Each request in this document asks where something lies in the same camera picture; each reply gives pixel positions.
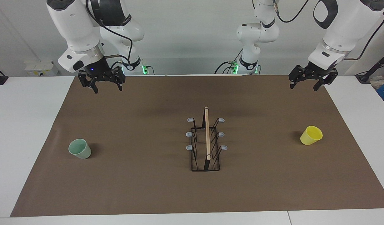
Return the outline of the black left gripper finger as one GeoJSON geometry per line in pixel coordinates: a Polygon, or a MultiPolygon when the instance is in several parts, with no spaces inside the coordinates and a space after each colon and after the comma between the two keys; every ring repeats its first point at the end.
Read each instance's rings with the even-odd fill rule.
{"type": "Polygon", "coordinates": [[[290,89],[293,89],[304,75],[304,70],[301,66],[295,66],[289,73],[290,89]]]}
{"type": "Polygon", "coordinates": [[[313,90],[318,91],[320,87],[332,84],[337,76],[337,69],[331,69],[327,73],[316,73],[314,77],[318,80],[318,82],[313,86],[313,90]]]}

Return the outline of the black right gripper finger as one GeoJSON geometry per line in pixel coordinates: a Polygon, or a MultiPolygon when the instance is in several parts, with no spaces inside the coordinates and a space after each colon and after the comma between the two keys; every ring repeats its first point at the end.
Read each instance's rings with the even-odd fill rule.
{"type": "Polygon", "coordinates": [[[95,94],[98,93],[98,88],[96,87],[96,77],[91,78],[90,80],[87,79],[87,72],[84,70],[80,70],[78,72],[78,78],[82,84],[83,87],[88,87],[94,91],[95,94]]]}
{"type": "Polygon", "coordinates": [[[123,84],[126,81],[126,76],[123,73],[122,67],[116,67],[114,69],[115,83],[118,86],[119,91],[123,90],[123,84]]]}

